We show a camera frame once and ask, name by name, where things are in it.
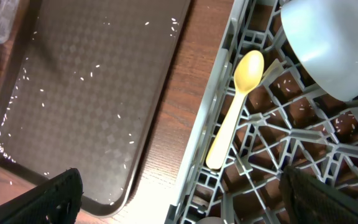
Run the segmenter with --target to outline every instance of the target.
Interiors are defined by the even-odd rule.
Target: yellow spoon
[[[218,134],[206,157],[206,165],[210,169],[220,169],[230,148],[237,119],[241,112],[244,99],[260,83],[264,71],[264,58],[262,54],[253,50],[246,54],[234,72],[234,86],[236,94],[219,129]]]

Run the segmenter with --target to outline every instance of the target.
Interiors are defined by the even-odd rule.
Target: dish rack
[[[280,190],[295,166],[358,200],[358,97],[341,102],[301,66],[285,37],[285,0],[235,0],[183,156],[166,223],[288,223]],[[250,50],[267,69],[246,98],[223,167],[205,157],[235,94],[233,73]]]

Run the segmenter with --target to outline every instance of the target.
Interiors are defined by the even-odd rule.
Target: wood grain
[[[21,0],[11,37],[0,45],[0,79],[9,75],[4,71],[29,1]],[[233,0],[193,0],[127,205],[112,218],[80,212],[78,223],[163,223],[232,4]],[[0,204],[32,187],[0,168]]]

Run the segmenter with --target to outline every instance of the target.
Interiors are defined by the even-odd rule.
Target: tray
[[[183,156],[166,223],[288,223],[278,189],[295,166],[358,200],[358,97],[341,102],[301,66],[281,26],[284,0],[235,0]],[[206,153],[233,99],[233,73],[250,50],[268,70],[246,99],[223,168]]]
[[[0,166],[37,185],[75,167],[82,208],[117,213],[188,5],[31,0],[0,91]]]

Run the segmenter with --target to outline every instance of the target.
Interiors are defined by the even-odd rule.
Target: cylindrical container
[[[301,64],[341,101],[358,95],[358,0],[293,0],[283,29]]]

